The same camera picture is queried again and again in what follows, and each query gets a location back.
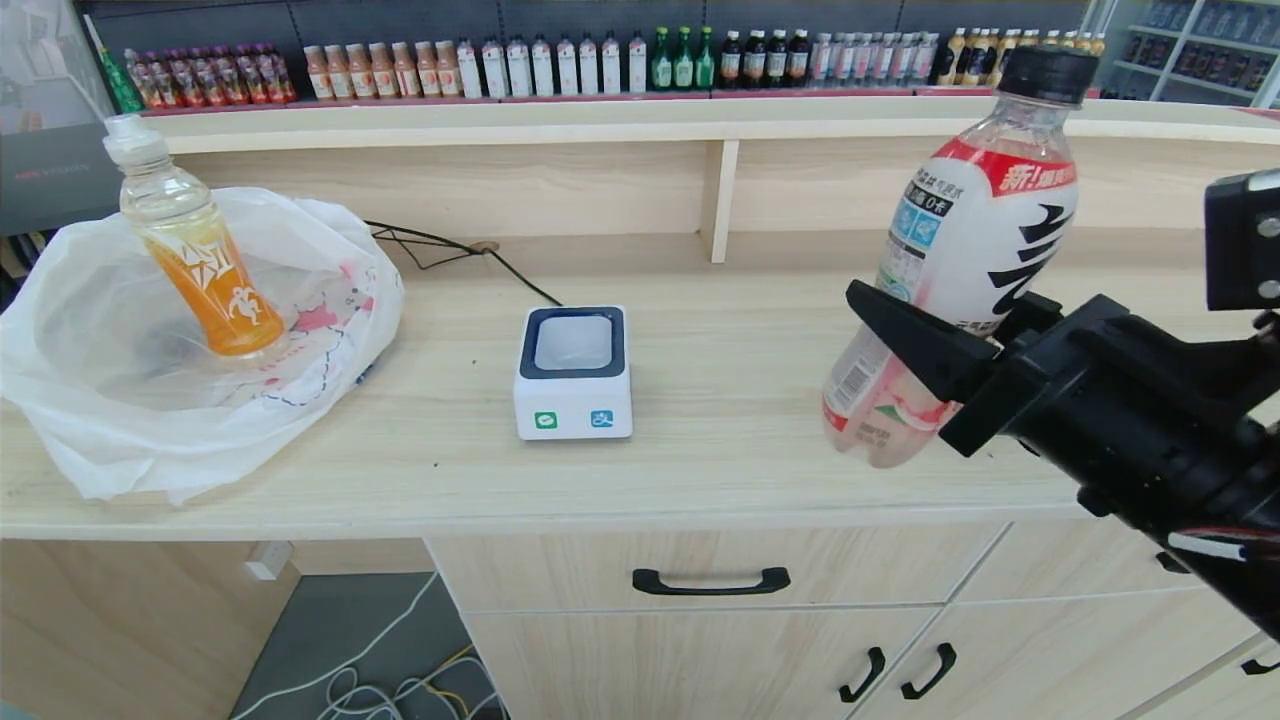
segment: black drawer handle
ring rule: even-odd
[[[850,691],[849,685],[840,685],[840,702],[858,702],[858,700],[872,687],[872,683],[876,682],[876,678],[879,678],[879,674],[884,671],[883,650],[873,647],[867,651],[867,657],[872,661],[872,671],[867,674],[867,678],[863,679],[863,684],[858,685],[856,691]]]
[[[1169,555],[1164,550],[1161,550],[1160,552],[1156,553],[1156,562],[1160,562],[1161,568],[1164,568],[1165,570],[1167,570],[1170,573],[1174,573],[1176,575],[1190,575],[1192,574],[1192,571],[1188,570],[1185,565],[1183,565],[1181,562],[1179,562],[1178,560],[1175,560],[1172,555]]]
[[[631,587],[645,594],[769,594],[791,584],[786,568],[765,568],[760,570],[760,583],[746,588],[673,588],[662,582],[657,570],[644,568],[631,571]]]
[[[938,657],[942,659],[942,667],[938,667],[938,671],[933,674],[933,678],[931,678],[929,682],[925,683],[923,688],[915,689],[915,685],[913,685],[911,683],[902,683],[904,698],[920,700],[922,697],[928,694],[928,692],[933,689],[933,685],[938,684],[938,682],[942,680],[942,678],[946,678],[947,673],[950,673],[951,669],[955,667],[956,648],[951,647],[951,643],[942,643],[938,646]]]
[[[1263,665],[1257,660],[1251,660],[1244,665],[1240,665],[1240,670],[1244,670],[1245,675],[1266,675],[1272,670],[1280,670],[1280,662],[1276,662],[1275,665]]]

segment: robotic arm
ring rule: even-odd
[[[1028,292],[997,346],[859,281],[845,296],[964,405],[943,442],[969,457],[1016,438],[1080,484],[1085,510],[1147,534],[1280,639],[1280,423],[1248,415],[1280,391],[1280,169],[1212,183],[1204,220],[1208,309],[1267,309],[1249,338],[1188,343],[1105,295],[1064,316]]]

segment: white plastic bag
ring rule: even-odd
[[[349,391],[390,343],[399,273],[339,205],[214,191],[288,350],[229,370],[119,214],[63,228],[0,316],[0,395],[87,498],[173,502],[265,462]]]

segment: black bottle cap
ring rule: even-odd
[[[996,90],[1033,100],[1079,105],[1093,83],[1098,59],[1074,47],[1014,47]]]

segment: orange juice bottle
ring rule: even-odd
[[[284,347],[279,313],[259,293],[212,193],[173,164],[164,137],[138,115],[106,119],[102,138],[120,167],[120,214],[169,275],[223,357],[268,361]]]

